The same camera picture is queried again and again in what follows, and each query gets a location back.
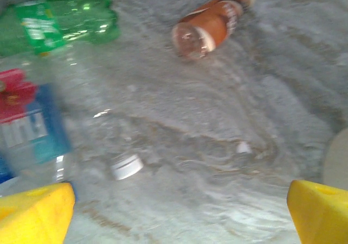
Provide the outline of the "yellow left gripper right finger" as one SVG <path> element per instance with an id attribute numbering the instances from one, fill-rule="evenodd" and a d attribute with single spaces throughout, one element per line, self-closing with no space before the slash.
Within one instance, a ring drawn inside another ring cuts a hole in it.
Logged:
<path id="1" fill-rule="evenodd" d="M 348 244 L 348 191 L 294 180 L 287 206 L 301 244 Z"/>

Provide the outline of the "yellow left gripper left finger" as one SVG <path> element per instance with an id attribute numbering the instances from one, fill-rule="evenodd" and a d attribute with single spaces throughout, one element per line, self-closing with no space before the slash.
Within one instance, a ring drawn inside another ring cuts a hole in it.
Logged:
<path id="1" fill-rule="evenodd" d="M 69 183 L 0 197 L 0 244 L 63 244 L 74 204 Z"/>

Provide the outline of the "clear bottle blue pink label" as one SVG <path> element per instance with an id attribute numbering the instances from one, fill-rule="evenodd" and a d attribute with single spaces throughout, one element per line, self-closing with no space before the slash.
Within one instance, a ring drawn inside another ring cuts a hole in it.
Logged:
<path id="1" fill-rule="evenodd" d="M 75 191 L 143 168 L 105 76 L 110 48 L 81 42 L 47 57 L 0 57 L 0 155 L 14 174 L 0 196 L 54 183 Z"/>

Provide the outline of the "green plastic soda bottle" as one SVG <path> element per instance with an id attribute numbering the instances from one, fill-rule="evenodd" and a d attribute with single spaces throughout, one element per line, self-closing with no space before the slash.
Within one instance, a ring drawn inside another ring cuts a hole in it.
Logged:
<path id="1" fill-rule="evenodd" d="M 33 0 L 0 14 L 0 57 L 47 54 L 77 40 L 105 43 L 119 37 L 111 0 Z"/>

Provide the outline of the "clear bottle orange label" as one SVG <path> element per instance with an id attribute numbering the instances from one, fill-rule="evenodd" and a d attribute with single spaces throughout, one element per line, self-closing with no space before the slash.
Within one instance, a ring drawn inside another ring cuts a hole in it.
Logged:
<path id="1" fill-rule="evenodd" d="M 206 56 L 231 36 L 241 16 L 255 2 L 256 0 L 211 0 L 188 13 L 171 32 L 177 53 L 189 59 Z"/>

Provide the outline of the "white plastic bin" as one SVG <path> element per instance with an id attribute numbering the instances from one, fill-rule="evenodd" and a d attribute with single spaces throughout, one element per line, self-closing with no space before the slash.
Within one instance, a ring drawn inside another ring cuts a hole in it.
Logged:
<path id="1" fill-rule="evenodd" d="M 322 179 L 326 185 L 348 191 L 348 127 L 330 142 L 324 158 Z"/>

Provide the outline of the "small white paper scrap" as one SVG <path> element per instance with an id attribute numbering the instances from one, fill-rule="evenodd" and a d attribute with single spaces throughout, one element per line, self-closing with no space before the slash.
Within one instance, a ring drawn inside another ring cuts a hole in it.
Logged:
<path id="1" fill-rule="evenodd" d="M 244 154 L 244 153 L 250 154 L 252 153 L 252 149 L 247 142 L 240 141 L 238 145 L 236 146 L 236 152 L 239 154 Z"/>

